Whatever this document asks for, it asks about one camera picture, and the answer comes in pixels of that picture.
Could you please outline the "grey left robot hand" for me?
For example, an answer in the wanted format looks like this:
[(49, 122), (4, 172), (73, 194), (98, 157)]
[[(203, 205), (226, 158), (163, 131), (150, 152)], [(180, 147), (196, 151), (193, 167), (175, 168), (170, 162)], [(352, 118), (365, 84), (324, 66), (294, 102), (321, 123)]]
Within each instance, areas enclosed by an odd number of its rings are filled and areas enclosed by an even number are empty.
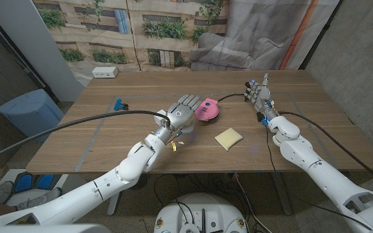
[(195, 110), (202, 103), (200, 95), (186, 94), (174, 102), (166, 111), (158, 111), (170, 120), (170, 134), (191, 133), (194, 130)]

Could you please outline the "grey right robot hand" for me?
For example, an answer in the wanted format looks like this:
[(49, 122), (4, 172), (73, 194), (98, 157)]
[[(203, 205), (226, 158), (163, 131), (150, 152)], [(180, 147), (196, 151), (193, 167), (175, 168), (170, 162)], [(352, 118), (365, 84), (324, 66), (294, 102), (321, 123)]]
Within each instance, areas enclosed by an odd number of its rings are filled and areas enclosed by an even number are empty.
[(254, 104), (256, 109), (257, 120), (263, 125), (268, 123), (275, 117), (278, 116), (275, 110), (274, 101), (271, 99), (271, 92), (268, 88), (269, 74), (264, 74), (264, 79), (261, 84), (255, 80), (246, 82), (246, 90), (244, 93), (245, 100), (248, 100)]

